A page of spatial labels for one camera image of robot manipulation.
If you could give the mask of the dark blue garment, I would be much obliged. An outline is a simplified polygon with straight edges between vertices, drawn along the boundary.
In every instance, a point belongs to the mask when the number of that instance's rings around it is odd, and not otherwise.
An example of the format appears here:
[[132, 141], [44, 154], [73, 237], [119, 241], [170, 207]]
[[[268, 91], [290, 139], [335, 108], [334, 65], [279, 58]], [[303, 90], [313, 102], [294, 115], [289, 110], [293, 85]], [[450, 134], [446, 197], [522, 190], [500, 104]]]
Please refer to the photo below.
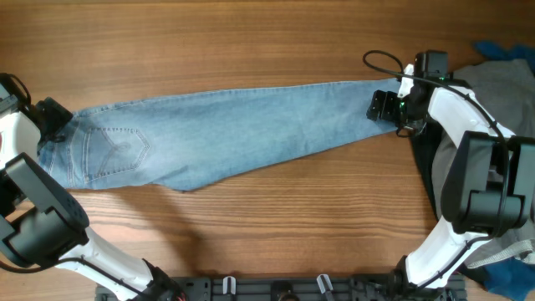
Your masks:
[[[487, 58], [487, 61], [524, 59], [534, 75], [534, 49], [531, 47], [517, 44], [511, 48], [504, 48], [491, 41], [476, 42], [474, 47], [477, 52]], [[474, 280], [481, 283], [488, 292], [511, 300], [524, 300], [534, 290], [534, 263], [527, 264], [509, 258], [480, 268], [470, 268], [470, 270], [482, 273]]]

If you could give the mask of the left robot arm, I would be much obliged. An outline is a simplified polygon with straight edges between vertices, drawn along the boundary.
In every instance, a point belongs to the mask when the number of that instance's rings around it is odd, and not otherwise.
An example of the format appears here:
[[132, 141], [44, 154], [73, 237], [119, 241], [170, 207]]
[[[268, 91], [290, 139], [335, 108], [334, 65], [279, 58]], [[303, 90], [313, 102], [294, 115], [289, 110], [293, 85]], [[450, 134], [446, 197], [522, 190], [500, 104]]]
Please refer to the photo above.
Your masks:
[[73, 115], [52, 98], [32, 104], [14, 74], [1, 75], [1, 252], [5, 271], [59, 268], [108, 289], [118, 300], [184, 300], [160, 268], [133, 258], [98, 235], [78, 201], [39, 164], [49, 141]]

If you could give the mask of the grey garment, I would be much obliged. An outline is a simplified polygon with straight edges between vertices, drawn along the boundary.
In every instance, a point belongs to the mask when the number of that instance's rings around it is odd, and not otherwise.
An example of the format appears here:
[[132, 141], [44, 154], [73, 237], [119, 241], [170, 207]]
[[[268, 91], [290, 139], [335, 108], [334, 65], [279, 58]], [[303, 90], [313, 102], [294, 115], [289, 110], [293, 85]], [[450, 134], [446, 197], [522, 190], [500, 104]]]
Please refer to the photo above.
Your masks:
[[[518, 136], [534, 137], [534, 75], [524, 59], [487, 61], [454, 72], [466, 81], [477, 101], [501, 125]], [[534, 263], [534, 213], [526, 223], [479, 247], [466, 260], [468, 268], [480, 268], [513, 258]]]

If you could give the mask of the black mounting rail base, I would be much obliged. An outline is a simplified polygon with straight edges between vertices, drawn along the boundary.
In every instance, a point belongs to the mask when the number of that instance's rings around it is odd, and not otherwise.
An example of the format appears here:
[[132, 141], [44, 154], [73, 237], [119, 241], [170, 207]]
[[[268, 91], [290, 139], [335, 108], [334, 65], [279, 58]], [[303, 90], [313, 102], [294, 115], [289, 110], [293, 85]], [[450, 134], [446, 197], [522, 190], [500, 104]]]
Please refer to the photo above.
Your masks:
[[176, 278], [190, 301], [467, 301], [465, 280], [453, 275], [444, 288], [414, 295], [390, 295], [385, 274], [360, 274], [347, 278]]

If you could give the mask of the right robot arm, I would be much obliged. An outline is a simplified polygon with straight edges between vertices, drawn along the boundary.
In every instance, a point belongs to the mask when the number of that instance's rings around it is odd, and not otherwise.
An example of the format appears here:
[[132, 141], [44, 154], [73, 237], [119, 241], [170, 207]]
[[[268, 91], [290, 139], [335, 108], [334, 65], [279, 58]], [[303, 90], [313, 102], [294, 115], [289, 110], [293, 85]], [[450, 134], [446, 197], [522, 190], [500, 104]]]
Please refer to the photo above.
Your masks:
[[427, 239], [387, 274], [357, 275], [354, 293], [371, 300], [434, 300], [478, 248], [527, 223], [534, 193], [534, 140], [501, 126], [461, 80], [403, 81], [374, 92], [366, 116], [429, 145], [447, 134], [455, 154], [440, 190], [441, 216]]

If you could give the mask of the light blue denim jeans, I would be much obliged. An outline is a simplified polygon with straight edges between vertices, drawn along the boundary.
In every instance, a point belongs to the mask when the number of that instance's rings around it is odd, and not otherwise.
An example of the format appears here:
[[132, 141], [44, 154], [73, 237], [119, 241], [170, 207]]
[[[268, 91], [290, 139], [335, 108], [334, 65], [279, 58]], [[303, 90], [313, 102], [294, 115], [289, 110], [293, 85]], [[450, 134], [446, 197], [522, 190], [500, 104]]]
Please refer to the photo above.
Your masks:
[[395, 79], [161, 96], [80, 110], [39, 165], [61, 186], [191, 191], [392, 131], [366, 117]]

